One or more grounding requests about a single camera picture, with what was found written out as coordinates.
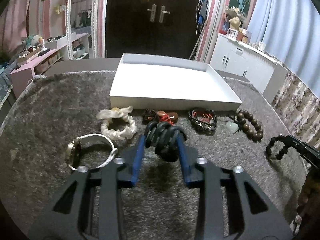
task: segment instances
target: white box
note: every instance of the white box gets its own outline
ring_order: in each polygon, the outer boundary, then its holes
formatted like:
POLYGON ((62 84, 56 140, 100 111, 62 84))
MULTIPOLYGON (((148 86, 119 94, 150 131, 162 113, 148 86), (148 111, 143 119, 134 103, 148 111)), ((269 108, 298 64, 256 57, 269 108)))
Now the white box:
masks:
MULTIPOLYGON (((77 33, 73 32, 71 33, 70 40, 75 40, 77 37, 77 33)), ((55 41, 50 41, 44 44, 44 46, 48 49, 57 49, 57 48, 62 48, 67 44, 67 36, 64 36, 58 40, 55 41)))
POLYGON ((123 54, 110 91, 111 107, 237 110, 241 100, 207 63, 123 54))

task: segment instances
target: silver door handle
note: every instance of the silver door handle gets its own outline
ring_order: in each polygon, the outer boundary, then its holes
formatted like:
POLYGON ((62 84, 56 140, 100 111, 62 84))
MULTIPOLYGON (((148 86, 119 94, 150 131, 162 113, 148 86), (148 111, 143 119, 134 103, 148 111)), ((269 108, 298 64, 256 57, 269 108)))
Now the silver door handle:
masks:
POLYGON ((161 13, 160 13, 160 18, 159 18, 160 23, 163 23, 163 17, 164 17, 165 13, 170 14, 170 12, 165 10, 165 6, 163 5, 163 6, 161 6, 161 13))
POLYGON ((157 6, 155 4, 152 5, 152 9, 147 9, 148 12, 151 12, 150 22, 155 21, 157 6))

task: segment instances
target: light blue curtain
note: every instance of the light blue curtain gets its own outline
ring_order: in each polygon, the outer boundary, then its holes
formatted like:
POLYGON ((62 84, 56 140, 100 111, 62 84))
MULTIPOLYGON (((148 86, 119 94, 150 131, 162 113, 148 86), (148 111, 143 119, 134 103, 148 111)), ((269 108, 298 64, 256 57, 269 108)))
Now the light blue curtain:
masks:
POLYGON ((311 0, 257 0, 248 31, 320 98, 320 15, 311 0))

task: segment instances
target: black door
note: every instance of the black door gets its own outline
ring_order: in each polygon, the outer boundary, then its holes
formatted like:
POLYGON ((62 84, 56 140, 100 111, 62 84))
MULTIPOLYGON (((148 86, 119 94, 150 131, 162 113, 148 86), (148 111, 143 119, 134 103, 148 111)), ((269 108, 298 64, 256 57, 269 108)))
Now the black door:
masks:
POLYGON ((189 58, 199 0, 108 0, 107 57, 140 53, 189 58))

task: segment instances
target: brown beaded bracelet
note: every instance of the brown beaded bracelet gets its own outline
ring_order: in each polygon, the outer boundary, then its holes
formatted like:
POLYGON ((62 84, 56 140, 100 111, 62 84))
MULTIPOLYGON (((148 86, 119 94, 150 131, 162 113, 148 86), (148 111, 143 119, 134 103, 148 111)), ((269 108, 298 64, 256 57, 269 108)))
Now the brown beaded bracelet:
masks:
POLYGON ((254 141, 261 141, 263 137, 263 129, 258 123, 258 120, 255 119, 252 114, 249 114, 248 111, 240 110, 237 114, 236 123, 238 123, 239 129, 244 131, 248 138, 252 138, 252 140, 254 141), (257 133, 255 133, 254 130, 250 128, 250 126, 245 122, 245 119, 248 119, 248 121, 251 122, 257 133))

